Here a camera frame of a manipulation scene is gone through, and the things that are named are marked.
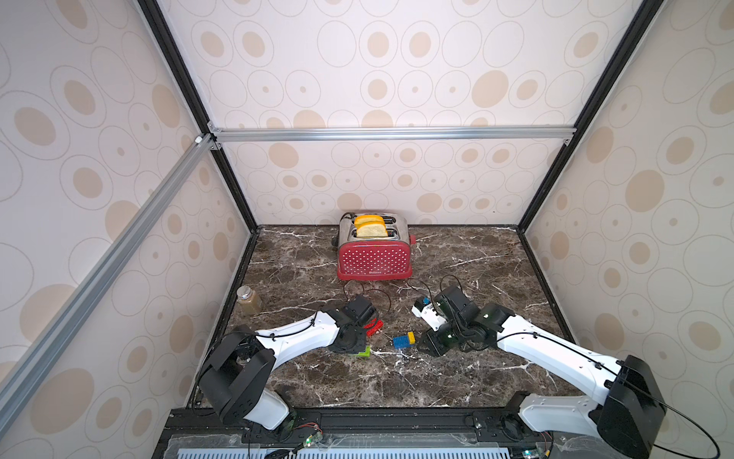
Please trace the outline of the red lego brick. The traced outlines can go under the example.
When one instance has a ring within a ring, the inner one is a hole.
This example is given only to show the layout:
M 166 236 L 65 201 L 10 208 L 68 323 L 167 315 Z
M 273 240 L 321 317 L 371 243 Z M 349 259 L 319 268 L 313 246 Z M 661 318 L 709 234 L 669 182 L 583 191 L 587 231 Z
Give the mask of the red lego brick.
M 365 325 L 365 333 L 367 337 L 372 337 L 382 329 L 384 322 L 381 319 L 374 319 L 372 322 Z

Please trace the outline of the lime green lego brick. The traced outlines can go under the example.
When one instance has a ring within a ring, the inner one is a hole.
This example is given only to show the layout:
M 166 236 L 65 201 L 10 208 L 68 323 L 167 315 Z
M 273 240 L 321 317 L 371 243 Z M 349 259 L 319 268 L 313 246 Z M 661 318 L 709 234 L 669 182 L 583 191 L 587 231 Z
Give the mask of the lime green lego brick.
M 365 349 L 359 353 L 357 353 L 358 358 L 369 358 L 372 353 L 372 348 L 370 346 L 366 346 Z

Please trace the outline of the blue lego brick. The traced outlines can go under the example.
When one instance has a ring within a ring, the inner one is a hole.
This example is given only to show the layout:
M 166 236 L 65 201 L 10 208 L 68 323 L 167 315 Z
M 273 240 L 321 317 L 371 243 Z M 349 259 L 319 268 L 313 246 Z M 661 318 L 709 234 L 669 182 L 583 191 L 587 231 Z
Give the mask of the blue lego brick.
M 405 349 L 411 346 L 411 340 L 409 336 L 403 335 L 403 336 L 393 338 L 392 344 L 395 349 Z

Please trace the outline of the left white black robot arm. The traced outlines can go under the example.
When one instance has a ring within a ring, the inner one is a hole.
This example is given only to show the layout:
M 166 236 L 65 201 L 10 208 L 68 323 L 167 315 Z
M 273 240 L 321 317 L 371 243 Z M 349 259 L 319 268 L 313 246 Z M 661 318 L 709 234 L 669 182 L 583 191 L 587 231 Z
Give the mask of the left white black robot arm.
M 253 331 L 238 326 L 208 354 L 197 386 L 222 424 L 251 422 L 265 430 L 279 430 L 290 422 L 292 409 L 267 389 L 271 373 L 320 348 L 336 354 L 365 351 L 367 326 L 377 319 L 372 302 L 356 296 L 344 306 L 320 310 L 275 329 Z

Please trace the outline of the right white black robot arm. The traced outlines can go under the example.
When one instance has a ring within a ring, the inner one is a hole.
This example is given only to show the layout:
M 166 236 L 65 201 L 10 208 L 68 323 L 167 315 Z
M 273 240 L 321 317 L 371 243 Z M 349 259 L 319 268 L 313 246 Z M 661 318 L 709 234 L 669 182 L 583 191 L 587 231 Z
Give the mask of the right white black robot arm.
M 422 296 L 412 307 L 425 321 L 422 352 L 441 357 L 451 349 L 501 350 L 565 380 L 577 396 L 520 399 L 518 416 L 533 431 L 594 436 L 629 458 L 650 456 L 667 413 L 650 366 L 629 355 L 602 355 L 563 340 L 497 303 L 479 307 L 458 286 L 435 298 Z

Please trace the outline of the red polka dot toaster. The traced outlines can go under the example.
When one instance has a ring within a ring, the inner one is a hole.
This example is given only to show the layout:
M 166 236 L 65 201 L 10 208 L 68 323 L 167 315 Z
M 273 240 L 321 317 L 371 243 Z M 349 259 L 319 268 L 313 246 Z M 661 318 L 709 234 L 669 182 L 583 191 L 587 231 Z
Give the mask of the red polka dot toaster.
M 375 214 L 384 218 L 389 236 L 359 238 L 355 218 Z M 408 279 L 413 275 L 412 246 L 416 239 L 410 234 L 407 220 L 396 213 L 345 212 L 333 238 L 338 253 L 338 278 L 343 281 L 386 281 Z

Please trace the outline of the front yellow toast slice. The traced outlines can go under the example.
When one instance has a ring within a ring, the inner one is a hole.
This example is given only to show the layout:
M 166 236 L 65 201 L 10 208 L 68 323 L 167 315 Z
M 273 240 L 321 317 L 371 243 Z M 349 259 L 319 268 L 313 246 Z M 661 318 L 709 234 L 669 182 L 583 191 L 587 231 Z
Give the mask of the front yellow toast slice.
M 356 235 L 359 238 L 382 238 L 388 237 L 389 233 L 383 222 L 370 221 L 359 225 L 356 228 Z

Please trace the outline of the yellow toast slice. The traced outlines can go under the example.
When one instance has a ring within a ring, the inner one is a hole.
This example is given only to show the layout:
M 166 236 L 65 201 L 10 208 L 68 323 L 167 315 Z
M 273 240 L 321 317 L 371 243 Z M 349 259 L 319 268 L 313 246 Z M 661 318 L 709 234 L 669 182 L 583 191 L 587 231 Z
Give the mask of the yellow toast slice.
M 389 233 L 383 222 L 370 221 L 359 225 L 356 228 L 356 235 L 359 238 L 382 238 L 388 237 Z
M 385 224 L 384 218 L 380 215 L 375 214 L 365 214 L 360 215 L 355 218 L 354 224 L 356 227 L 360 227 L 362 225 L 368 225 L 368 224 Z

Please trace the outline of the back yellow toast slice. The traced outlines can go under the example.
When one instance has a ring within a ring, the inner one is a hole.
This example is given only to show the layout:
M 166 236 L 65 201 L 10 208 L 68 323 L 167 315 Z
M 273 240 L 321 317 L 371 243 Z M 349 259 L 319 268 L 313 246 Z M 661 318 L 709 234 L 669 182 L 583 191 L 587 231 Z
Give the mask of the back yellow toast slice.
M 360 215 L 355 218 L 354 224 L 356 227 L 360 227 L 362 225 L 368 225 L 368 224 L 385 224 L 384 218 L 380 215 L 375 214 L 365 214 Z

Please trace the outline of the small brown liquid bottle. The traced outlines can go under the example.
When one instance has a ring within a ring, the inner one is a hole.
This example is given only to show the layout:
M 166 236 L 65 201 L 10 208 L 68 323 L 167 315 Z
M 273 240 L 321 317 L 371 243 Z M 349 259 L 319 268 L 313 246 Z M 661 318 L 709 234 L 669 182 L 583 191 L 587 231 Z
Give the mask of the small brown liquid bottle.
M 253 317 L 262 312 L 262 298 L 256 290 L 252 289 L 252 287 L 243 285 L 237 289 L 236 294 L 237 308 L 242 315 Z

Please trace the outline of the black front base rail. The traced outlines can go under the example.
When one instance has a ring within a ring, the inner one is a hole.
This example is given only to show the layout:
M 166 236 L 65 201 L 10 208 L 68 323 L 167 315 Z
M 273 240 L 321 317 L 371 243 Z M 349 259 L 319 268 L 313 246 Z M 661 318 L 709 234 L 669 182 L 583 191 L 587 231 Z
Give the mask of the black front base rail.
M 470 441 L 497 443 L 520 449 L 540 444 L 550 447 L 551 433 L 523 426 L 508 407 L 367 407 L 366 409 L 296 409 L 282 426 L 267 430 L 250 421 L 225 425 L 212 409 L 175 409 L 154 449 L 155 458 L 172 450 L 175 438 L 233 436 L 244 445 L 295 446 L 317 430 L 329 438 L 338 434 L 466 434 Z

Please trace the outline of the horizontal aluminium back rail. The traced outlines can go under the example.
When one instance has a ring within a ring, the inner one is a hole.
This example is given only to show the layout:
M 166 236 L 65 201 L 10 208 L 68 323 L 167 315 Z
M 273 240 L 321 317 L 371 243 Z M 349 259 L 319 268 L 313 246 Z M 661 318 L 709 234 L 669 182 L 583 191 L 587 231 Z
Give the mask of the horizontal aluminium back rail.
M 572 125 L 355 127 L 355 128 L 214 128 L 219 143 L 464 141 L 562 139 L 573 137 Z

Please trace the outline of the diagonal aluminium left rail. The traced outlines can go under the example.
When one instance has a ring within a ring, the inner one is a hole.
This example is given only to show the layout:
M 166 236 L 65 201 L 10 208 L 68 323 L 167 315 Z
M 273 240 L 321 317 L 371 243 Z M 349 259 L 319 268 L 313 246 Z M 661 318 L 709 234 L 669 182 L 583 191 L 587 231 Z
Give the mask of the diagonal aluminium left rail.
M 6 435 L 13 426 L 40 384 L 162 217 L 195 166 L 214 147 L 214 143 L 212 134 L 203 134 L 194 141 L 3 382 L 2 435 Z

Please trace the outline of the right black corner post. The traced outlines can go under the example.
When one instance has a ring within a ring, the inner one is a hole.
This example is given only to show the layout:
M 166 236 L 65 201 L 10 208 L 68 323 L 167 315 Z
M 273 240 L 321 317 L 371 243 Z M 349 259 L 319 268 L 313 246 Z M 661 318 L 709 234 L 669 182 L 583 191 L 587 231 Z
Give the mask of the right black corner post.
M 535 217 L 539 214 L 541 208 L 551 195 L 550 193 L 561 173 L 567 164 L 569 164 L 571 158 L 573 158 L 573 153 L 575 153 L 586 132 L 602 109 L 603 103 L 605 103 L 607 97 L 619 81 L 622 72 L 630 63 L 634 52 L 638 49 L 640 42 L 642 42 L 654 19 L 663 8 L 663 4 L 663 0 L 645 0 L 640 2 L 632 21 L 621 36 L 610 61 L 606 65 L 588 101 L 585 103 L 579 117 L 573 125 L 575 133 L 559 149 L 539 190 L 533 196 L 529 208 L 521 218 L 517 226 L 518 235 L 526 236 L 529 227 L 531 227 L 531 223 L 533 223 L 533 220 L 535 220 Z

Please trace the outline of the black corner post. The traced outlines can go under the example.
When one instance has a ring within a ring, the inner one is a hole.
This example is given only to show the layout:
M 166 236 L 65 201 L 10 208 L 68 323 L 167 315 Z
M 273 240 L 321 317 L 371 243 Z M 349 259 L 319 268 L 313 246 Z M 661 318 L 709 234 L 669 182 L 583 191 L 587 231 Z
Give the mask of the black corner post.
M 214 140 L 217 135 L 209 126 L 210 117 L 208 111 L 202 101 L 200 91 L 196 88 L 194 80 L 188 70 L 184 57 L 176 43 L 176 40 L 169 28 L 167 20 L 164 18 L 164 10 L 158 1 L 138 0 L 136 4 L 140 7 L 141 13 L 145 18 L 145 22 L 149 26 L 162 56 L 166 61 L 168 69 L 176 82 L 178 89 L 183 95 L 185 104 L 194 122 L 203 134 L 210 134 Z M 256 233 L 258 225 L 250 206 L 247 203 L 242 187 L 235 177 L 231 162 L 221 146 L 214 147 L 212 152 L 214 162 L 224 178 L 227 189 L 233 198 L 236 208 L 238 208 L 243 217 L 248 230 Z
M 567 164 L 569 164 L 571 158 L 573 158 L 573 153 L 575 153 L 586 132 L 602 109 L 603 103 L 605 103 L 607 97 L 619 81 L 622 72 L 630 63 L 634 52 L 638 49 L 640 42 L 642 42 L 654 19 L 663 8 L 663 4 L 663 0 L 645 0 L 640 2 L 632 21 L 621 36 L 610 61 L 606 65 L 588 101 L 585 103 L 579 117 L 573 125 L 575 133 L 559 149 L 539 190 L 533 196 L 529 208 L 521 218 L 517 226 L 518 235 L 526 236 L 529 227 L 531 227 L 531 223 L 533 223 L 533 220 L 535 220 L 535 217 L 539 214 L 541 208 L 551 195 L 550 193 L 561 173 Z

